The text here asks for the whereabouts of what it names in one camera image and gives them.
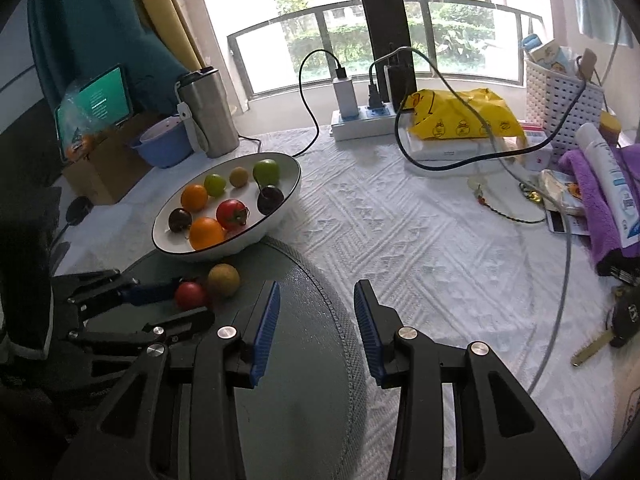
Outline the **green fruit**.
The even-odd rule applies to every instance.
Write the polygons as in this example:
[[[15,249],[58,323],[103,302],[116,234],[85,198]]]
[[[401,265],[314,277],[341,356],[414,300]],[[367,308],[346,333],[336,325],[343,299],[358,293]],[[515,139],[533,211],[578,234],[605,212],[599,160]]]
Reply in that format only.
[[[218,198],[226,192],[227,180],[220,174],[208,174],[203,186],[210,197]]]
[[[253,167],[254,181],[260,188],[278,185],[280,182],[280,166],[272,158],[258,160]]]

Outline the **red round fruit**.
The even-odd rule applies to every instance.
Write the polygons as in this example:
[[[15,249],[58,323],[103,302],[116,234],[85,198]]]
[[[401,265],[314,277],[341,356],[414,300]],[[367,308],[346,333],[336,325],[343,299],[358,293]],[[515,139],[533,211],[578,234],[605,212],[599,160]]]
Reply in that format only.
[[[183,282],[175,292],[175,304],[181,311],[205,307],[207,304],[207,290],[197,282]]]

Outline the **brown kiwi fruit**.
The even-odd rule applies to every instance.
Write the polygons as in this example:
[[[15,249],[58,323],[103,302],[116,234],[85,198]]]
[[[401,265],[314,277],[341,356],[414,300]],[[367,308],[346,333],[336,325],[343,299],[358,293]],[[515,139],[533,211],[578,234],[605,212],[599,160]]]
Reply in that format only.
[[[221,297],[232,297],[240,288],[241,278],[238,270],[228,263],[213,266],[207,275],[207,287]]]

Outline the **white charger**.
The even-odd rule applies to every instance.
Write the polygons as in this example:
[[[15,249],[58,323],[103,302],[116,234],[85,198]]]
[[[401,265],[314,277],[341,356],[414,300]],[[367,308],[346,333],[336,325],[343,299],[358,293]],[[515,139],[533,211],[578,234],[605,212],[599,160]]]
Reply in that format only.
[[[343,120],[355,119],[359,116],[359,106],[356,99],[356,93],[352,78],[346,73],[346,68],[337,66],[335,70],[335,78],[333,79],[333,89]]]

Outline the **car key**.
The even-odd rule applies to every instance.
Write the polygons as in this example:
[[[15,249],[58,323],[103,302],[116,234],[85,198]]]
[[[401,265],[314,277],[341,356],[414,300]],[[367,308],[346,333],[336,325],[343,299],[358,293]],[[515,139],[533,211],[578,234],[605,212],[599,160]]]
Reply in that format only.
[[[570,359],[570,365],[582,366],[605,346],[622,348],[639,331],[639,287],[623,292],[605,322],[605,330]]]

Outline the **yellow plastic bag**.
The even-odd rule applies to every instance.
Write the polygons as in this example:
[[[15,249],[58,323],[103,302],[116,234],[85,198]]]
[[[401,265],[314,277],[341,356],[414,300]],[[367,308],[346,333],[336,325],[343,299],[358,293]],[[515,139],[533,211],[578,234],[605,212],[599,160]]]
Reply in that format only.
[[[410,94],[405,110],[413,111],[410,133],[422,141],[486,139],[488,133],[478,116],[490,125],[494,136],[524,136],[524,131],[506,101],[489,89],[459,93],[420,90]]]

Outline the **yellow curtain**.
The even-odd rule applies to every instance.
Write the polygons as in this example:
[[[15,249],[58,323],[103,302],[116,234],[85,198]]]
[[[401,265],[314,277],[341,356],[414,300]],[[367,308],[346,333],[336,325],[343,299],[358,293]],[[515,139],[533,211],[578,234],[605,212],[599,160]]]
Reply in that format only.
[[[202,67],[202,59],[176,0],[141,0],[157,36],[190,72]]]

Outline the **round grey placemat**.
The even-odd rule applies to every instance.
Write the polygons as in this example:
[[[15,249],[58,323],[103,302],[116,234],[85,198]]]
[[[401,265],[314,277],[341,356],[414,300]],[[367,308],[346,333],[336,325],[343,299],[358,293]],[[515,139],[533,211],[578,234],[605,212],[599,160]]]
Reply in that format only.
[[[242,479],[348,479],[363,441],[366,387],[349,315],[331,285],[294,249],[265,238],[233,258],[242,285],[212,310],[231,323],[262,285],[280,287],[280,312],[264,376],[236,389]],[[85,476],[85,427],[73,442]]]

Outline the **orange fruit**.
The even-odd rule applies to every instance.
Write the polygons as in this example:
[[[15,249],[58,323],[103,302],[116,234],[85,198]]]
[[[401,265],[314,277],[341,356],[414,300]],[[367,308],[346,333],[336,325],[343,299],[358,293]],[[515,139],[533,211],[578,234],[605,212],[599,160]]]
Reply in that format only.
[[[195,219],[189,230],[189,242],[194,250],[202,250],[221,244],[226,240],[226,230],[214,218]]]
[[[180,204],[183,209],[195,214],[206,207],[208,199],[208,192],[203,185],[190,184],[182,190]]]

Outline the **small yellow fruit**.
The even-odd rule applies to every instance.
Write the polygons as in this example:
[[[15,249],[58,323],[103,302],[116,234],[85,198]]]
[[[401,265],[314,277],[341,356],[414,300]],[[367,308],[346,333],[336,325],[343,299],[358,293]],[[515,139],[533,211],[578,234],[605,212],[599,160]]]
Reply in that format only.
[[[244,188],[250,175],[244,167],[235,167],[229,174],[229,182],[234,188]]]

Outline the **cardboard box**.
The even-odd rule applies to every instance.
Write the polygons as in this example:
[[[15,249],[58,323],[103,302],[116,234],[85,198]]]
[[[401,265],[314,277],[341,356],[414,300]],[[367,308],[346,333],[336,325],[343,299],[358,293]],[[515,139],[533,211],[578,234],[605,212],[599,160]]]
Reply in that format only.
[[[91,152],[63,169],[73,192],[94,206],[119,202],[152,169],[134,141],[159,121],[160,114],[144,112],[107,129]]]

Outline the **white woven basket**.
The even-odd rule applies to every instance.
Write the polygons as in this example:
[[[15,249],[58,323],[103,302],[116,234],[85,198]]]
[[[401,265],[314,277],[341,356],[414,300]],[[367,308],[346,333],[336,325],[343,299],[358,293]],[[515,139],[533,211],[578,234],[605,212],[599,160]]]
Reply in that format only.
[[[526,62],[525,121],[544,129],[548,138],[554,137],[551,167],[558,166],[560,158],[571,150],[577,150],[575,132],[586,122],[596,127],[604,104],[604,92],[600,86],[572,75]]]

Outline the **red tomato with stem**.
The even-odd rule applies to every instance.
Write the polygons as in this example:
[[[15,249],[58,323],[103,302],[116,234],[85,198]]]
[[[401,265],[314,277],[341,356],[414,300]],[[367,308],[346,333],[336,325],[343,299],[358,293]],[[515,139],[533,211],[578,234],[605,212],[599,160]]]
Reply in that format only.
[[[244,228],[247,224],[247,206],[240,200],[224,200],[216,209],[216,220],[228,232]]]

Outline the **plastic bag of oranges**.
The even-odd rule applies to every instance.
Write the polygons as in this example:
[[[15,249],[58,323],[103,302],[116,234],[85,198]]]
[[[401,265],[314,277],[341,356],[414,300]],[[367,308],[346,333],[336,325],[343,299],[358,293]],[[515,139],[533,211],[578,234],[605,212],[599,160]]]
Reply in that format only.
[[[74,162],[92,150],[99,133],[107,127],[104,90],[91,90],[78,80],[66,89],[54,112],[58,147],[62,159]]]

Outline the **dark plum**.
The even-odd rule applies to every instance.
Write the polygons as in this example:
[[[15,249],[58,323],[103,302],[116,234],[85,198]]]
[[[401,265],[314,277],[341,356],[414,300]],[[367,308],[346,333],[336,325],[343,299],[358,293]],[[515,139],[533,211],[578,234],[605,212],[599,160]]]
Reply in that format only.
[[[192,226],[192,214],[183,208],[176,208],[168,216],[168,228],[171,232],[189,231]]]
[[[284,194],[274,185],[263,186],[258,194],[256,206],[264,216],[269,216],[277,210],[284,201]]]

